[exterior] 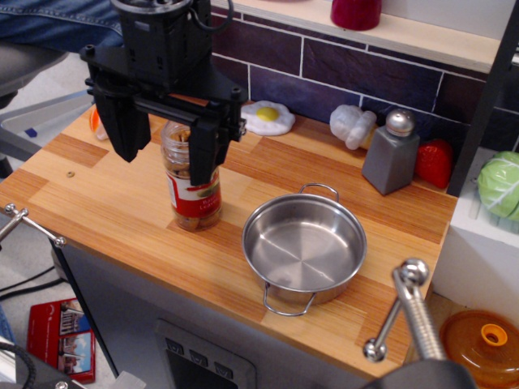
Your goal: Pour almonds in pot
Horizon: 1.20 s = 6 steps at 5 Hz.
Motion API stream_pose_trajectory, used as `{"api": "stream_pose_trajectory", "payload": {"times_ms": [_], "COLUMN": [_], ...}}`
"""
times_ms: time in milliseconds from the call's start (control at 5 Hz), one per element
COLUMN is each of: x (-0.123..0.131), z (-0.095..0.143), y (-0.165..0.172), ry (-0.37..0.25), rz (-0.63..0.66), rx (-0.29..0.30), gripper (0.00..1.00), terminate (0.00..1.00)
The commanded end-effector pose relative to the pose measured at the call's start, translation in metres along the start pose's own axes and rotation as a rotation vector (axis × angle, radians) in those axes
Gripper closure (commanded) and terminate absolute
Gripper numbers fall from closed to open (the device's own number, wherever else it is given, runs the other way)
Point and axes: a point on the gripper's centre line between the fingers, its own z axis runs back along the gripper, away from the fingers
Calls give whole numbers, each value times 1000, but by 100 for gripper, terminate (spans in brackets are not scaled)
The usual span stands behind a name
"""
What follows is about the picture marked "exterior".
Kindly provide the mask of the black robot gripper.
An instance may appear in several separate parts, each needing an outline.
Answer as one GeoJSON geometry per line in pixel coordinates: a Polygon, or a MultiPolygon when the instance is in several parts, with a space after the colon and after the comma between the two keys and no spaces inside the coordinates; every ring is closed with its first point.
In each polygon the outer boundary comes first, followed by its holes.
{"type": "Polygon", "coordinates": [[[190,180],[208,184],[245,133],[246,92],[212,64],[209,1],[113,1],[121,47],[86,45],[86,83],[115,152],[132,162],[151,140],[149,115],[191,125],[190,180]]]}

